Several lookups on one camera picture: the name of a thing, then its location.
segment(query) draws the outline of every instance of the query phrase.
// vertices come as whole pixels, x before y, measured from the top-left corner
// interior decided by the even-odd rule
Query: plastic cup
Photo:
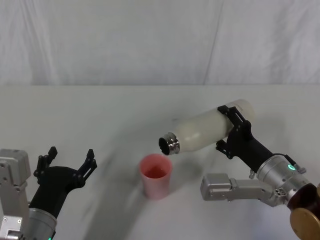
[[[149,199],[160,200],[169,194],[172,168],[170,159],[162,154],[150,154],[141,160],[139,170]]]

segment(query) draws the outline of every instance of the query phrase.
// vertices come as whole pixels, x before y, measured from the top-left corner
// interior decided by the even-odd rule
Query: fabric backdrop
[[[0,0],[0,85],[320,82],[320,0]]]

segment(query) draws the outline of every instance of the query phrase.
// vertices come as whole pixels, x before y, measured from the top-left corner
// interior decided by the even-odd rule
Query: white table
[[[289,154],[314,184],[320,173],[320,86],[63,86],[0,88],[0,147],[23,149],[32,172],[56,146],[53,165],[79,168],[93,148],[98,168],[72,191],[55,240],[294,240],[285,206],[258,200],[202,200],[205,173],[247,179],[249,168],[209,146],[170,157],[172,193],[149,201],[140,159],[159,153],[158,138],[178,119],[245,98],[255,109],[252,132],[274,153]],[[28,181],[31,199],[38,185]]]

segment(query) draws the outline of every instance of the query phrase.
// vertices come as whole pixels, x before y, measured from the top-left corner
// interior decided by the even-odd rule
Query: gold disc
[[[290,224],[294,233],[301,240],[320,239],[320,221],[309,210],[296,208],[291,212]]]

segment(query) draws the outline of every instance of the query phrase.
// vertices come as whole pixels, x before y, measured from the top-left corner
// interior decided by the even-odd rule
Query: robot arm
[[[0,150],[0,200],[3,219],[0,240],[17,240],[28,225],[29,207],[26,195],[30,177],[28,154],[22,150]]]
[[[0,150],[0,199],[3,221],[0,240],[52,240],[57,217],[70,191],[82,188],[97,168],[92,149],[78,169],[50,166],[57,155],[51,147],[48,154],[39,156],[33,175],[39,188],[28,204],[27,178],[30,174],[28,155],[21,150]]]
[[[201,184],[204,200],[259,199],[271,207],[286,205],[291,210],[290,223],[303,240],[320,239],[320,194],[289,156],[274,154],[251,133],[251,123],[236,107],[220,106],[218,111],[233,124],[227,141],[220,140],[216,149],[229,159],[239,157],[250,170],[250,178],[235,180],[224,173],[207,174]]]

